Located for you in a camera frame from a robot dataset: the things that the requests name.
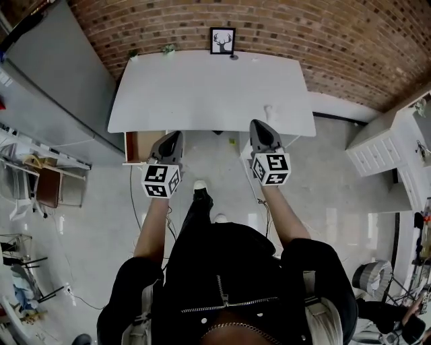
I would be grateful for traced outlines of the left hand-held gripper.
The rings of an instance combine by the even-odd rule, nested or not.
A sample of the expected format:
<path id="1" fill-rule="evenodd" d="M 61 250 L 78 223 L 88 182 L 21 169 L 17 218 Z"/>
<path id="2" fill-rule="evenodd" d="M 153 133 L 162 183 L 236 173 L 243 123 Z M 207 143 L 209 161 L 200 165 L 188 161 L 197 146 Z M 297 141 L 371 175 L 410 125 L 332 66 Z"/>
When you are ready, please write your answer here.
<path id="1" fill-rule="evenodd" d="M 143 165 L 141 184 L 150 198 L 170 199 L 181 182 L 184 138 L 173 131 L 156 141 Z"/>

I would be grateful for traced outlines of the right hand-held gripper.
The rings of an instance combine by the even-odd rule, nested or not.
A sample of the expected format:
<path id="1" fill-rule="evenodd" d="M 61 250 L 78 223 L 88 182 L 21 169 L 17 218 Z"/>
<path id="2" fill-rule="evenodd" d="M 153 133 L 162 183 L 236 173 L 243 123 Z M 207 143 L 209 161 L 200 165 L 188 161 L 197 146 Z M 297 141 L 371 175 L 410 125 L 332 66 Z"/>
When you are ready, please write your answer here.
<path id="1" fill-rule="evenodd" d="M 291 174 L 290 155 L 279 133 L 258 119 L 250 123 L 251 169 L 261 186 L 281 186 Z"/>

